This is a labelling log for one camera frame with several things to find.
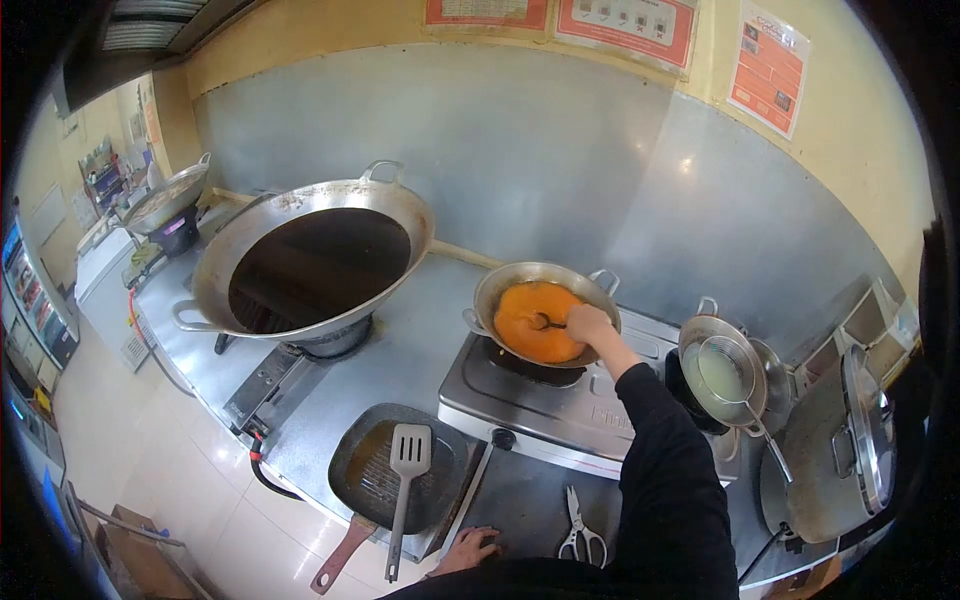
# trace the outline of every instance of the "grill pan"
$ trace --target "grill pan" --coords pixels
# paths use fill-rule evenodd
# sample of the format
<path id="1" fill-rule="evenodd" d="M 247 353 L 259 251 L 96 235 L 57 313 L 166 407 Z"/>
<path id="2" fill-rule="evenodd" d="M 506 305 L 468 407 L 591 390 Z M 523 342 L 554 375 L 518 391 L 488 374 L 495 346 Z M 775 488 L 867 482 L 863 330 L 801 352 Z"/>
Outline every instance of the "grill pan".
<path id="1" fill-rule="evenodd" d="M 390 468 L 390 450 L 397 423 L 427 425 L 433 431 L 430 470 L 411 483 L 403 533 L 416 534 L 440 521 L 460 491 L 468 450 L 457 430 L 402 404 L 368 409 L 344 434 L 327 473 L 330 489 L 353 510 L 353 518 L 343 541 L 310 583 L 319 594 L 330 589 L 350 556 L 378 525 L 393 526 L 400 477 Z"/>

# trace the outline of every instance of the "hand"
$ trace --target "hand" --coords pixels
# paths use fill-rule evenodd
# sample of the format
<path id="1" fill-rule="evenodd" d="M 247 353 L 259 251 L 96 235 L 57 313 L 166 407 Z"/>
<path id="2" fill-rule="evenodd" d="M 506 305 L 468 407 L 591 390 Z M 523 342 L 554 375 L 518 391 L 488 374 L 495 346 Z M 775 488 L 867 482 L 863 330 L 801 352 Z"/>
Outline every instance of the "hand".
<path id="1" fill-rule="evenodd" d="M 502 548 L 493 543 L 480 547 L 484 538 L 493 538 L 499 534 L 500 532 L 492 527 L 468 527 L 461 531 L 450 546 L 450 551 L 446 553 L 437 568 L 427 573 L 427 577 L 474 568 L 491 554 L 502 552 Z"/>
<path id="2" fill-rule="evenodd" d="M 566 315 L 565 331 L 575 342 L 590 344 L 596 350 L 614 382 L 630 367 L 640 362 L 640 357 L 613 328 L 610 315 L 596 306 L 570 306 Z"/>
<path id="3" fill-rule="evenodd" d="M 574 304 L 566 315 L 566 335 L 574 342 L 596 346 L 596 342 L 610 333 L 616 335 L 610 315 L 596 306 Z"/>

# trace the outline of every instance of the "metal backsplash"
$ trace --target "metal backsplash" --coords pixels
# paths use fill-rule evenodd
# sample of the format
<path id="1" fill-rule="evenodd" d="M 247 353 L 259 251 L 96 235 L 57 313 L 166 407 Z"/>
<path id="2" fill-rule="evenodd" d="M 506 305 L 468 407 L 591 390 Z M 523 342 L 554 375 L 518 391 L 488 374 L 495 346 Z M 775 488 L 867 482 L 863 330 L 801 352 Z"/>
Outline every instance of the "metal backsplash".
<path id="1" fill-rule="evenodd" d="M 289 189 L 400 160 L 438 238 L 613 269 L 618 303 L 675 324 L 714 296 L 788 363 L 872 277 L 903 298 L 867 233 L 791 157 L 714 108 L 588 60 L 369 48 L 224 85 L 194 111 L 216 186 Z"/>

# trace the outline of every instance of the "pot lid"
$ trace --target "pot lid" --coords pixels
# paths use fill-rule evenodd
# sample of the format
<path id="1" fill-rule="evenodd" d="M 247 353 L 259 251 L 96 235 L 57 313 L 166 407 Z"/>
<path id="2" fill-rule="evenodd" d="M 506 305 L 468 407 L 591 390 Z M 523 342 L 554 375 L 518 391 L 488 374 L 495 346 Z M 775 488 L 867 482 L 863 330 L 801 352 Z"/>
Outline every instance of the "pot lid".
<path id="1" fill-rule="evenodd" d="M 867 370 L 867 353 L 860 346 L 844 354 L 843 388 L 856 446 L 860 490 L 867 510 L 875 515 L 890 500 L 897 447 L 893 406 Z"/>

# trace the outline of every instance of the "spatula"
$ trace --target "spatula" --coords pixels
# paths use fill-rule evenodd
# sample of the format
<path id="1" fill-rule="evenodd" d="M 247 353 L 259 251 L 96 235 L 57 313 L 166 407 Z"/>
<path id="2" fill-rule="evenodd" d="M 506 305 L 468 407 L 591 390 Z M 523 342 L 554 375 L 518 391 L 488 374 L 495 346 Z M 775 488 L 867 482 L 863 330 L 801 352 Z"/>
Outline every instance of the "spatula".
<path id="1" fill-rule="evenodd" d="M 394 442 L 390 448 L 390 468 L 400 476 L 400 492 L 396 497 L 394 529 L 390 534 L 390 554 L 387 557 L 387 573 L 390 583 L 400 571 L 400 550 L 403 545 L 403 525 L 407 520 L 407 500 L 410 498 L 410 482 L 430 470 L 430 450 L 433 432 L 426 425 L 398 423 L 394 427 Z"/>

